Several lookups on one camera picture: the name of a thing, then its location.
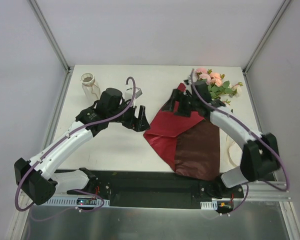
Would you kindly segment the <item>dark red wrapping paper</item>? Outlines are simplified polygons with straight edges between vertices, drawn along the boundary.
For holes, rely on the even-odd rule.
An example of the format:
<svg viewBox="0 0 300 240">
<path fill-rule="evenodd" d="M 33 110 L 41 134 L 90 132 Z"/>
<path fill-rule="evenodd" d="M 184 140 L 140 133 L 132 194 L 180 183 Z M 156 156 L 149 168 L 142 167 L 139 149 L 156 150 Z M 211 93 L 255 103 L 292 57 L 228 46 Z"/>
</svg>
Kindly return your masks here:
<svg viewBox="0 0 300 240">
<path fill-rule="evenodd" d="M 196 112 L 159 110 L 143 136 L 178 175 L 213 181 L 220 173 L 220 130 Z"/>
</svg>

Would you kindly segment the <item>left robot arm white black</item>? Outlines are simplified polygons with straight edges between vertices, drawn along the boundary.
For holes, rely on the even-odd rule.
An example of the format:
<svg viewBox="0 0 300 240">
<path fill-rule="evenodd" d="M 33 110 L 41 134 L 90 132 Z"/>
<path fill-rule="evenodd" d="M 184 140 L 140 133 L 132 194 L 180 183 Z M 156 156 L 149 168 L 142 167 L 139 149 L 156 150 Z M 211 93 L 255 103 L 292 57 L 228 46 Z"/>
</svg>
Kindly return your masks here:
<svg viewBox="0 0 300 240">
<path fill-rule="evenodd" d="M 135 132 L 150 129 L 145 106 L 137 108 L 134 100 L 142 95 L 140 88 L 122 93 L 107 88 L 91 106 L 83 109 L 70 127 L 52 144 L 29 160 L 18 159 L 14 164 L 17 191 L 23 191 L 34 204 L 46 203 L 55 193 L 80 190 L 94 194 L 97 177 L 85 167 L 57 173 L 59 166 L 80 146 L 94 138 L 109 123 L 120 123 Z"/>
</svg>

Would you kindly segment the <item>pink flower bouquet green leaves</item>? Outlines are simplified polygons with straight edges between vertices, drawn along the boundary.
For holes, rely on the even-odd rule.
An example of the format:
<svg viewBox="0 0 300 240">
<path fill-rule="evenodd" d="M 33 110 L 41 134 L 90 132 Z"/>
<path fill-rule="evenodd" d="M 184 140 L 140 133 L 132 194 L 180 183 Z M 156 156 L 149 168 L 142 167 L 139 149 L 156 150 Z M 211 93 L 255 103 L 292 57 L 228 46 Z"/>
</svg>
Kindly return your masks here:
<svg viewBox="0 0 300 240">
<path fill-rule="evenodd" d="M 192 78 L 194 82 L 205 82 L 207 84 L 212 100 L 221 100 L 224 104 L 230 106 L 232 98 L 241 96 L 244 84 L 238 82 L 232 85 L 229 80 L 225 80 L 225 77 L 225 74 L 204 67 L 194 69 L 189 75 L 189 78 Z"/>
</svg>

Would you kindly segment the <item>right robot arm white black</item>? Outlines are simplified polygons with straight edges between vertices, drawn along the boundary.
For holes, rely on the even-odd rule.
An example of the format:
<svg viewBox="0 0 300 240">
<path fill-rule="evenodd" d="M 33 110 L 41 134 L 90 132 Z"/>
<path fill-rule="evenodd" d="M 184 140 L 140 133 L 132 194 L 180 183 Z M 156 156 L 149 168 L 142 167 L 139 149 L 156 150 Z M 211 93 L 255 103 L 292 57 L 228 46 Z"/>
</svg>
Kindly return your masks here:
<svg viewBox="0 0 300 240">
<path fill-rule="evenodd" d="M 212 198 L 227 197 L 234 187 L 260 180 L 281 167 L 276 137 L 249 129 L 222 101 L 212 99 L 204 81 L 193 82 L 191 91 L 182 92 L 175 88 L 161 109 L 181 117 L 190 117 L 192 112 L 197 112 L 241 148 L 240 165 L 220 174 L 206 188 L 206 194 Z"/>
</svg>

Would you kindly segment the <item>cream printed ribbon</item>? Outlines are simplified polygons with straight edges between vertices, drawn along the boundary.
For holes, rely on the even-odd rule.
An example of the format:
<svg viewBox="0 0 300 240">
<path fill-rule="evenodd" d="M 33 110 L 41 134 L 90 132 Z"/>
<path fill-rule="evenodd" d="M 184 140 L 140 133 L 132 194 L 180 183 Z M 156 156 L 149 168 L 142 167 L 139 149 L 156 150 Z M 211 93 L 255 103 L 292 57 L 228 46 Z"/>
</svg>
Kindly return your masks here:
<svg viewBox="0 0 300 240">
<path fill-rule="evenodd" d="M 226 136 L 225 157 L 232 167 L 239 167 L 242 158 L 242 149 L 240 146 L 228 135 Z"/>
</svg>

